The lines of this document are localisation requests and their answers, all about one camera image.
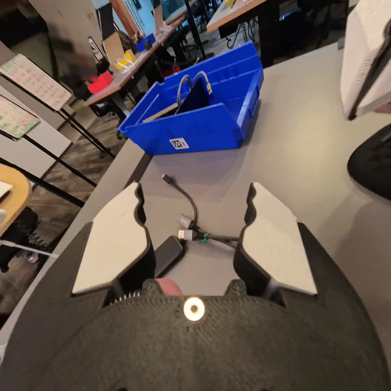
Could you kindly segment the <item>yellow storage bin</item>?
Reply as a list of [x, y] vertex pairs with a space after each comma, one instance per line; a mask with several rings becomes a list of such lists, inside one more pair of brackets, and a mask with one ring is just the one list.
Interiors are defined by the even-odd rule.
[[115, 60], [114, 66], [121, 72], [129, 71], [134, 66], [136, 57], [131, 49], [124, 52], [124, 55]]

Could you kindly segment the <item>red storage bin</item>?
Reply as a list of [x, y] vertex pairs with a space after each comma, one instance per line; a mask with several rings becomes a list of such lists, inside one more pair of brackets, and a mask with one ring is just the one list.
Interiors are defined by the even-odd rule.
[[93, 81], [87, 85], [87, 89], [91, 94], [97, 94], [114, 81], [112, 73], [108, 70], [97, 76]]

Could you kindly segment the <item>black mesh pad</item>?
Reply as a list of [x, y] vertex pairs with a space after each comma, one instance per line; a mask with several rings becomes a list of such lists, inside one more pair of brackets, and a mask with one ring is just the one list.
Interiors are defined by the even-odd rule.
[[363, 142], [347, 163], [349, 176], [363, 188], [391, 200], [391, 125]]

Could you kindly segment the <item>blue storage bin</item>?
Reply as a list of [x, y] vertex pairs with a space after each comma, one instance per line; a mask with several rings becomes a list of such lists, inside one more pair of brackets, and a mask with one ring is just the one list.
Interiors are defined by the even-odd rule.
[[[195, 82], [210, 105], [175, 114]], [[245, 140], [264, 80], [252, 41], [154, 83], [119, 131], [148, 155], [237, 149]]]

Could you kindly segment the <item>black usb hub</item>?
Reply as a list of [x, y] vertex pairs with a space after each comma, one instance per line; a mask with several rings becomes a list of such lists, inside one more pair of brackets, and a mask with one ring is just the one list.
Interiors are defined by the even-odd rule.
[[205, 92], [204, 83], [200, 79], [195, 82], [193, 89], [184, 99], [175, 114], [199, 110], [210, 105], [208, 94]]

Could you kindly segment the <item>handwritten whiteboard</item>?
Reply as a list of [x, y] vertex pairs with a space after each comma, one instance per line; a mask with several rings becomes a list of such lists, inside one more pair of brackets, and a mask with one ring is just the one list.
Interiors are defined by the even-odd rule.
[[54, 111], [60, 111], [72, 93], [23, 54], [0, 67], [1, 74]]

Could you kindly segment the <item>small blue tray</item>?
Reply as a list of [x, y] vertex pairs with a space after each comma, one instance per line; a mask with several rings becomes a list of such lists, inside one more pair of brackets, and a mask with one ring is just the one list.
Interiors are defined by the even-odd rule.
[[135, 48], [139, 53], [143, 51], [148, 51], [153, 47], [155, 42], [156, 42], [155, 36], [153, 33], [151, 33], [150, 35], [141, 38], [139, 42], [135, 44]]

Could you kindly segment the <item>grey work table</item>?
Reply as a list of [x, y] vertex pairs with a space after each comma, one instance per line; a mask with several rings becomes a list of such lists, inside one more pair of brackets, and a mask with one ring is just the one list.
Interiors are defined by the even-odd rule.
[[111, 95], [119, 92], [122, 88], [126, 86], [129, 81], [135, 81], [136, 74], [141, 69], [142, 66], [154, 55], [157, 49], [160, 46], [163, 46], [168, 42], [169, 38], [176, 32], [180, 24], [185, 20], [185, 13], [182, 13], [180, 17], [177, 17], [169, 26], [168, 30], [162, 33], [159, 38], [156, 39], [155, 43], [152, 45], [152, 48], [148, 51], [143, 51], [140, 53], [133, 65], [130, 66], [128, 70], [124, 72], [116, 72], [113, 75], [113, 81], [103, 90], [99, 91], [97, 94], [91, 95], [91, 97], [83, 103], [84, 107], [97, 104], [100, 101], [109, 98]]

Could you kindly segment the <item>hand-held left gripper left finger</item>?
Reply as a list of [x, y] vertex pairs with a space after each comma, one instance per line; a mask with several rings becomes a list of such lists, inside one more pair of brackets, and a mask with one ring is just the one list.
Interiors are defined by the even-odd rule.
[[133, 182], [95, 216], [73, 295], [101, 289], [122, 291], [119, 279], [152, 248], [143, 205], [141, 184]]

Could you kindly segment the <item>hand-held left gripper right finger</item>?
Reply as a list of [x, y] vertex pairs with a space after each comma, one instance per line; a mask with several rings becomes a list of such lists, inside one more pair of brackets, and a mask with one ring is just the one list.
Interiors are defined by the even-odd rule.
[[249, 296], [271, 299], [277, 290], [318, 294], [298, 221], [258, 182], [250, 184], [245, 226], [234, 254], [234, 270]]

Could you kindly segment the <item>green marked whiteboard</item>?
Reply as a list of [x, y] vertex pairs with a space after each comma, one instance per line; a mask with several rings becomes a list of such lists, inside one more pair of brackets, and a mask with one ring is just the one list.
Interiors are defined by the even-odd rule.
[[27, 110], [0, 96], [0, 134], [14, 142], [36, 128], [41, 120]]

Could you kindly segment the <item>grey display table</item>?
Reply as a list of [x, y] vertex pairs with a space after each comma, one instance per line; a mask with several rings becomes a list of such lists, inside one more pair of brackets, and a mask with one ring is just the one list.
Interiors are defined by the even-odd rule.
[[222, 4], [208, 22], [206, 29], [208, 32], [213, 32], [265, 2], [266, 0], [238, 0], [227, 5], [226, 1], [222, 1]]

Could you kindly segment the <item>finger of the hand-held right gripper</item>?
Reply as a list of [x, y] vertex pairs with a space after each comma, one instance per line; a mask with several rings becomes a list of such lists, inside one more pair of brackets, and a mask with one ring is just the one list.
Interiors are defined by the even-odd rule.
[[345, 120], [354, 120], [364, 95], [390, 60], [390, 0], [362, 0], [345, 32], [340, 96]]
[[384, 66], [377, 79], [358, 105], [356, 116], [363, 116], [391, 100], [391, 61]]

